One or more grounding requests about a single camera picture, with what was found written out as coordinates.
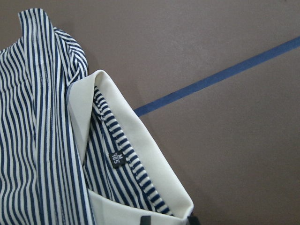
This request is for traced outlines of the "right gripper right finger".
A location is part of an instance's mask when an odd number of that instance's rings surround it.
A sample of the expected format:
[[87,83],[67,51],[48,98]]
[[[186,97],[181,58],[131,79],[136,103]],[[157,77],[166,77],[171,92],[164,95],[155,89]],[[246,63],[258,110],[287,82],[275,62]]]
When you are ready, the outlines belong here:
[[200,221],[196,216],[189,216],[187,220],[188,220],[188,225],[200,225]]

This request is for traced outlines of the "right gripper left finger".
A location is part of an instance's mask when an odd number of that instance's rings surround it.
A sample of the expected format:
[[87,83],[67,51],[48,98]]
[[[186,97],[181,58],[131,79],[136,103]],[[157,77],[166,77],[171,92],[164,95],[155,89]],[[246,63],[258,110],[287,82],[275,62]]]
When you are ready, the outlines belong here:
[[151,216],[141,216],[140,225],[151,225]]

